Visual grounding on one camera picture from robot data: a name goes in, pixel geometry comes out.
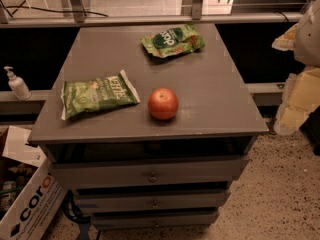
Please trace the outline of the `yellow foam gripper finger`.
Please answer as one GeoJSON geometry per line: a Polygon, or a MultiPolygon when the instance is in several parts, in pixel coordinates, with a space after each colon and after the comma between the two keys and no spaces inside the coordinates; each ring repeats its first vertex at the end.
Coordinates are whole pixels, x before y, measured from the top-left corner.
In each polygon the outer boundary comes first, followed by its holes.
{"type": "Polygon", "coordinates": [[[291,135],[320,106],[320,51],[317,27],[296,23],[276,38],[272,47],[293,51],[296,61],[304,65],[299,74],[290,73],[285,82],[273,129],[278,135],[291,135]]]}

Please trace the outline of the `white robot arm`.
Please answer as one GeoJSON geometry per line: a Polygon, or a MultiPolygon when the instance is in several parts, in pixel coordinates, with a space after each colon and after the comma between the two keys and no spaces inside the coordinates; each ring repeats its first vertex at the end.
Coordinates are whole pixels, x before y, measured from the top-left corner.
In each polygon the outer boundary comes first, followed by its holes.
{"type": "Polygon", "coordinates": [[[311,3],[294,26],[272,43],[274,49],[292,51],[304,65],[299,74],[290,74],[285,82],[274,123],[278,135],[291,135],[320,106],[320,0],[311,3]]]}

